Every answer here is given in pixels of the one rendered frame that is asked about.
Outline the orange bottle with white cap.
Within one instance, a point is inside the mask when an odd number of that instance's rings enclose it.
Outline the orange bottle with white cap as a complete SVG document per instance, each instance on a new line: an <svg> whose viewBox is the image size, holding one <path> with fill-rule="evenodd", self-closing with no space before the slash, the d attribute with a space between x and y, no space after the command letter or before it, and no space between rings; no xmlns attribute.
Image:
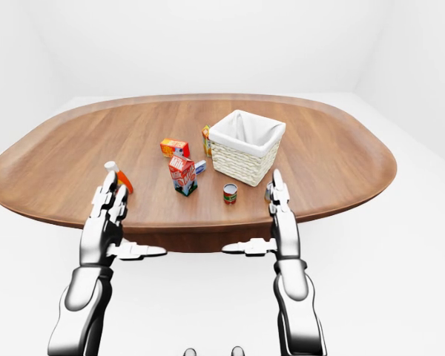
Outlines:
<svg viewBox="0 0 445 356"><path fill-rule="evenodd" d="M119 169L118 165L114 161L107 161L104 164L105 169L108 172L115 171L118 179L119 185L125 185L128 192L132 194L134 192L133 186L127 176Z"/></svg>

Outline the white woven basket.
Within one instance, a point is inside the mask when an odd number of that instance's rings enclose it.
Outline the white woven basket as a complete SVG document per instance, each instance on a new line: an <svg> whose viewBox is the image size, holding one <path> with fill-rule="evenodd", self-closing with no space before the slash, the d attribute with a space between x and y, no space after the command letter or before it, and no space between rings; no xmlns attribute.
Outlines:
<svg viewBox="0 0 445 356"><path fill-rule="evenodd" d="M284 122L235 110L209 129L214 169L257 186L274 163Z"/></svg>

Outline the orange juice carton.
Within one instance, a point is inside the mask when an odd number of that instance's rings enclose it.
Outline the orange juice carton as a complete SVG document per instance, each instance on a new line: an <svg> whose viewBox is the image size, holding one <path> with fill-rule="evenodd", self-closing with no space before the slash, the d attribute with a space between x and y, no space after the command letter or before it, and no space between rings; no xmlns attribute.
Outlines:
<svg viewBox="0 0 445 356"><path fill-rule="evenodd" d="M204 149L204 153L206 156L211 157L211 140L209 139L208 135L209 135L209 130L210 130L210 126L206 125L203 129L202 129L202 143L203 143L203 149Z"/></svg>

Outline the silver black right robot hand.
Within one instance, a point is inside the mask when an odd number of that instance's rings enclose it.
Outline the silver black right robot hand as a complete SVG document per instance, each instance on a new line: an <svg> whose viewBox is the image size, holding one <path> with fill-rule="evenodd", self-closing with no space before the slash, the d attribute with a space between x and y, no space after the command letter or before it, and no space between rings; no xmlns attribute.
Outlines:
<svg viewBox="0 0 445 356"><path fill-rule="evenodd" d="M293 211L289 208L289 190L278 169L275 169L270 184L269 213L273 218L271 239L251 238L247 242L225 245L222 252L227 254L245 254L263 256L274 252L277 259L300 258L300 238Z"/></svg>

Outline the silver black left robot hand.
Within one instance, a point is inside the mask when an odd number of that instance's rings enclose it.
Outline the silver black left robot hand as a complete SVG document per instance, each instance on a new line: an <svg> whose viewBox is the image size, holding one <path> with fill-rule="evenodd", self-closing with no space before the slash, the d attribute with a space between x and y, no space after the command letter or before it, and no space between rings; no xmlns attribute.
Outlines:
<svg viewBox="0 0 445 356"><path fill-rule="evenodd" d="M82 266L110 266L114 258L141 260L167 254L158 246L139 245L123 238L122 221L127 214L128 190L117 185L111 171L96 189L93 208L82 230L79 259Z"/></svg>

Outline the orange red butter box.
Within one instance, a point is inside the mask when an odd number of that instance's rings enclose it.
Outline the orange red butter box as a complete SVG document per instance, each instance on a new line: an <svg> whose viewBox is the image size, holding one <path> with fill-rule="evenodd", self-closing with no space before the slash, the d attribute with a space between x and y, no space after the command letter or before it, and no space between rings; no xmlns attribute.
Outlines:
<svg viewBox="0 0 445 356"><path fill-rule="evenodd" d="M189 144L185 141L165 138L160 142L160 147L165 157L178 155L189 158L190 156Z"/></svg>

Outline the red and white milk carton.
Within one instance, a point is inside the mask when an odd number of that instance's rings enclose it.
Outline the red and white milk carton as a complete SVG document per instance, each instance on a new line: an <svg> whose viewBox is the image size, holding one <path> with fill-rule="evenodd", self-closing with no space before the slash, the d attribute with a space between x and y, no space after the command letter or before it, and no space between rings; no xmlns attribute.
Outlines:
<svg viewBox="0 0 445 356"><path fill-rule="evenodd" d="M197 188L197 175L191 159L173 155L168 167L176 191L188 196Z"/></svg>

